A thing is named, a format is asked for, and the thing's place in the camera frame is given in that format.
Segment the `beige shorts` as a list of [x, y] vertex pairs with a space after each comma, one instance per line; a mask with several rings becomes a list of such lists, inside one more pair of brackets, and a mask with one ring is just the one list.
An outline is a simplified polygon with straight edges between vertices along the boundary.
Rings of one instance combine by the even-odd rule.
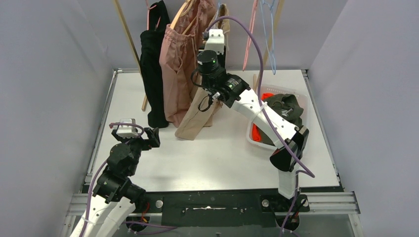
[[[224, 47], [226, 56], [226, 51], [228, 50], [228, 33], [230, 32], [229, 20], [217, 22], [212, 28], [223, 30], [225, 35]], [[222, 104], [215, 101], [207, 110], [200, 109], [200, 103], [208, 103], [210, 98], [211, 97], [204, 89], [200, 87], [196, 88], [194, 99], [192, 100], [189, 110], [186, 112], [186, 115], [175, 132], [177, 138], [194, 140], [203, 127], [212, 126], [212, 116], [222, 107]]]

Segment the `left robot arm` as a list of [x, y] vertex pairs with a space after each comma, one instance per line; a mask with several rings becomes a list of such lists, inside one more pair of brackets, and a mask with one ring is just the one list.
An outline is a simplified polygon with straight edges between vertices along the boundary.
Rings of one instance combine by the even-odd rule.
[[73, 237], [111, 237], [133, 211], [146, 205], [146, 191], [132, 183], [143, 151], [161, 144], [159, 128], [143, 128], [133, 122], [115, 122], [109, 127], [118, 141], [93, 175], [86, 209], [74, 227]]

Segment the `orange shorts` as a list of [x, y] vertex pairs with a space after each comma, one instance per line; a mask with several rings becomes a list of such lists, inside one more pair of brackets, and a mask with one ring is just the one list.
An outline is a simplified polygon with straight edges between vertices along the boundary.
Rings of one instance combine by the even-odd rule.
[[[273, 93], [263, 93], [261, 96], [262, 101], [265, 101], [267, 98], [272, 97]], [[252, 139], [256, 142], [268, 144], [273, 146], [273, 142], [271, 139], [263, 133], [255, 124], [252, 125], [252, 131], [251, 131]]]

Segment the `light blue wire hanger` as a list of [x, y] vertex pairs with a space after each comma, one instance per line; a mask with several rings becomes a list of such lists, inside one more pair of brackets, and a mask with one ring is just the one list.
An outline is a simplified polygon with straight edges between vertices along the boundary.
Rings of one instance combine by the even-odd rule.
[[259, 1], [259, 9], [261, 13], [262, 19], [262, 27], [263, 27], [263, 34], [265, 40], [265, 53], [264, 56], [264, 64], [269, 63], [271, 68], [271, 72], [273, 75], [276, 74], [277, 67], [276, 67], [276, 58], [275, 58], [275, 9], [274, 7], [277, 5], [277, 0], [260, 0]]

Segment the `olive green shorts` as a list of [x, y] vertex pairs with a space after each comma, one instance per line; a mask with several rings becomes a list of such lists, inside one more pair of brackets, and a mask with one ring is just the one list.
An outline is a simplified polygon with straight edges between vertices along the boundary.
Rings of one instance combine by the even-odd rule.
[[274, 94], [272, 97], [267, 98], [264, 102], [277, 114], [282, 116], [286, 121], [294, 125], [302, 126], [302, 108], [295, 95], [293, 94]]

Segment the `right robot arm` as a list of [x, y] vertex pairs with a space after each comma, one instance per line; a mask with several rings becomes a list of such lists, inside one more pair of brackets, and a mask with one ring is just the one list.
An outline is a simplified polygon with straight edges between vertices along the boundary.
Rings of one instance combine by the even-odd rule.
[[285, 211], [297, 205], [297, 171], [307, 143], [309, 130], [297, 126], [276, 113], [238, 75], [227, 73], [213, 50], [201, 50], [197, 57], [197, 68], [191, 77], [199, 74], [202, 81], [197, 86], [208, 94], [208, 105], [220, 101], [256, 125], [273, 142], [276, 150], [270, 162], [278, 170], [278, 205]]

